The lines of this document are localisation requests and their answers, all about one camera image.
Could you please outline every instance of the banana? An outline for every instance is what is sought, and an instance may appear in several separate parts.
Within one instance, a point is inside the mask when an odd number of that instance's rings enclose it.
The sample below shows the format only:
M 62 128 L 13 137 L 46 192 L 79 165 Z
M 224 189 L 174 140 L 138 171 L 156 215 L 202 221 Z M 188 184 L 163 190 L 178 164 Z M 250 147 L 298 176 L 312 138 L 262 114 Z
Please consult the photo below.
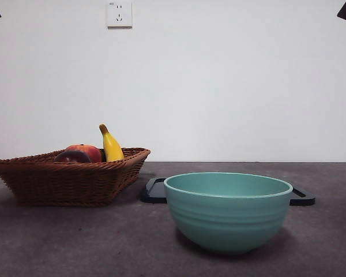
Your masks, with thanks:
M 115 138 L 109 133 L 108 129 L 104 124 L 99 125 L 99 129 L 103 134 L 103 145 L 104 152 L 107 162 L 113 162 L 115 160 L 121 160 L 125 156 L 123 155 L 122 149 Z

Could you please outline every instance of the wall socket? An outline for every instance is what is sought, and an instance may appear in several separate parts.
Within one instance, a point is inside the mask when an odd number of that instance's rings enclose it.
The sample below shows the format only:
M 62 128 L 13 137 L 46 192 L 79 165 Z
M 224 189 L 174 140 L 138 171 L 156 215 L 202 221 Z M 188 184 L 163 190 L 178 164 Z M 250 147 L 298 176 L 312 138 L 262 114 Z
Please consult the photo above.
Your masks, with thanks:
M 132 28 L 132 1 L 120 0 L 107 4 L 108 29 Z

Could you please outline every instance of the countertop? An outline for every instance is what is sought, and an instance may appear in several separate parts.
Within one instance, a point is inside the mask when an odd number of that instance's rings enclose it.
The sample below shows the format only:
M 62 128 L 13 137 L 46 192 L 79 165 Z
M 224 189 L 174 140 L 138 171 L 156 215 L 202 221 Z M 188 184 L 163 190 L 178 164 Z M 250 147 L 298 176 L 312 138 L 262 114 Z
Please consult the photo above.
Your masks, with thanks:
M 206 252 L 175 227 L 167 204 L 143 203 L 149 179 L 199 171 L 283 179 L 316 196 L 290 206 L 281 230 L 240 256 Z M 0 277 L 343 276 L 346 163 L 145 162 L 100 208 L 20 207 L 0 180 Z

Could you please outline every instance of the teal bowl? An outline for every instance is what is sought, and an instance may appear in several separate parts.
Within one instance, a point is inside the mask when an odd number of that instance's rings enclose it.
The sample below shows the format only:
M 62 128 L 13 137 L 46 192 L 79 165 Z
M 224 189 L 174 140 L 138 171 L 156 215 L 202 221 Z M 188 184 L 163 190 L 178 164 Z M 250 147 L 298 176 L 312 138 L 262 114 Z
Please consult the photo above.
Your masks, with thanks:
M 292 186 L 242 173 L 188 173 L 164 180 L 170 213 L 191 241 L 240 254 L 270 240 L 286 217 Z

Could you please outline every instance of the brown wicker basket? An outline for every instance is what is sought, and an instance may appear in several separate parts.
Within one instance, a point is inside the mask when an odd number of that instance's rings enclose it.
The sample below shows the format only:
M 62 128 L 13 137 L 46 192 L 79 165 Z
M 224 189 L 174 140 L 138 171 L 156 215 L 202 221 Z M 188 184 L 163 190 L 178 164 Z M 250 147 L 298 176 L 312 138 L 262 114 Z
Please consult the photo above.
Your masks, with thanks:
M 0 177 L 19 205 L 99 207 L 134 182 L 150 150 L 122 148 L 125 158 L 101 163 L 55 163 L 64 151 L 0 160 Z

